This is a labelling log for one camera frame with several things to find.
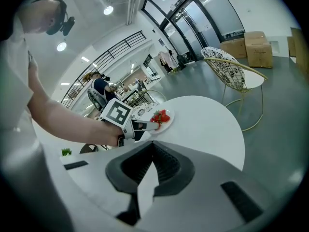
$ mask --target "railing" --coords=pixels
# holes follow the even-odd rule
[[[142,31],[139,31],[118,42],[116,45],[112,46],[106,52],[101,54],[77,77],[77,79],[73,82],[72,86],[63,97],[61,104],[69,108],[77,95],[85,88],[87,83],[91,81],[91,78],[85,78],[87,74],[91,72],[101,73],[102,69],[106,67],[110,62],[118,58],[121,54],[126,52],[131,47],[137,45],[144,40],[146,40],[146,37],[143,35]]]

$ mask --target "white round table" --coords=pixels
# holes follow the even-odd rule
[[[175,118],[165,131],[145,132],[140,141],[159,140],[218,156],[242,170],[245,142],[238,122],[220,103],[203,96],[182,96],[158,105],[173,110]],[[140,119],[149,121],[154,109]]]

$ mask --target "person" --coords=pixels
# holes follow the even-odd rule
[[[100,72],[93,72],[92,73],[92,84],[93,87],[97,92],[101,95],[105,95],[107,101],[109,102],[113,98],[117,99],[115,95],[115,91],[117,90],[116,86],[110,86],[106,81],[103,80],[105,75],[101,75]]]
[[[4,82],[0,91],[0,129],[16,130],[25,128],[25,124],[33,128],[32,118],[64,140],[117,146],[118,136],[123,134],[120,127],[71,112],[48,97],[39,80],[38,65],[28,50],[25,34],[53,35],[60,31],[67,35],[75,20],[70,17],[65,22],[66,7],[63,0],[35,0],[23,5],[14,16],[11,34],[1,39],[0,76]]]

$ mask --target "gray floor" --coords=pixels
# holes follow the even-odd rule
[[[239,59],[247,64],[246,59]],[[263,84],[264,116],[243,133],[246,147],[244,172],[265,186],[275,197],[294,190],[309,159],[309,85],[289,58],[274,57],[274,68],[257,68],[268,77]],[[163,78],[152,89],[168,100],[199,95],[221,102],[224,84],[210,67],[199,61],[181,72]],[[227,87],[224,105],[241,95]],[[229,106],[237,115],[239,102]],[[239,118],[242,128],[253,125],[261,113],[261,89],[246,95]]]

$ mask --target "white plate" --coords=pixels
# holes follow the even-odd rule
[[[170,125],[171,123],[173,122],[174,120],[174,117],[175,117],[175,112],[173,110],[166,110],[166,114],[170,117],[169,121],[168,122],[163,122],[161,124],[161,127],[160,129],[158,130],[149,130],[148,132],[150,134],[158,134],[158,133],[161,133],[163,131],[165,131]]]

